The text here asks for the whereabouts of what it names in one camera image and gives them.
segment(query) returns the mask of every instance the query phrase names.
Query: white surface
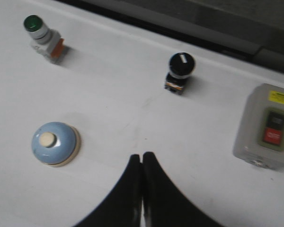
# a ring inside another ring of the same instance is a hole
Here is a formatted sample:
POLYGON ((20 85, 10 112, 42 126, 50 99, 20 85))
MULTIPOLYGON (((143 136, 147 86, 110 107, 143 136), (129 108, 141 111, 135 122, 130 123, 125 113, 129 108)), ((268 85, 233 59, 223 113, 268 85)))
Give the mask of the white surface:
POLYGON ((109 193, 129 156, 145 151, 226 227, 284 227, 284 169, 232 155, 245 101, 261 83, 284 87, 284 75, 58 2, 0 1, 0 227, 74 225, 109 193), (31 14, 71 47, 60 66, 29 46, 22 23, 31 14), (196 60, 183 96, 163 89, 176 52, 196 60), (82 136, 78 156, 59 168, 30 148, 51 121, 82 136))

